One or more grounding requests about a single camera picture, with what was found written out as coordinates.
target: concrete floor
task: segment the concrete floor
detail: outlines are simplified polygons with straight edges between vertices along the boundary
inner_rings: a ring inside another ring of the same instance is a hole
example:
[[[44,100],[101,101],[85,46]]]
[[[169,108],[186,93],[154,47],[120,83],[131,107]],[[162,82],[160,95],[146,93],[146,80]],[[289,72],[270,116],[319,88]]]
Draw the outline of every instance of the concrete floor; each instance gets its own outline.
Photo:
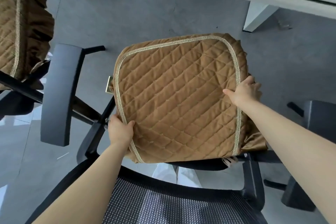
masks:
[[[300,123],[300,117],[286,108],[288,101],[336,103],[336,21],[279,9],[254,33],[246,33],[242,28],[248,5],[245,0],[48,0],[48,10],[56,18],[50,52],[56,43],[107,47],[106,52],[85,58],[76,93],[102,112],[111,98],[105,93],[107,78],[124,47],[178,35],[227,32],[241,40],[248,53],[249,71],[263,84],[261,101],[267,106]],[[290,23],[292,29],[281,30],[278,21]],[[40,119],[41,106],[37,105],[29,115],[0,121],[0,223],[24,223],[76,166],[76,153],[89,126],[73,119],[70,145],[57,147],[40,142]],[[99,152],[108,143],[105,133]],[[151,175],[156,167],[128,159],[123,165],[145,175]],[[283,165],[260,166],[264,178],[288,181],[289,173]],[[240,164],[225,171],[197,174],[204,188],[243,186]],[[271,224],[326,223],[318,211],[284,206],[281,191],[265,188],[265,194],[263,214]]]

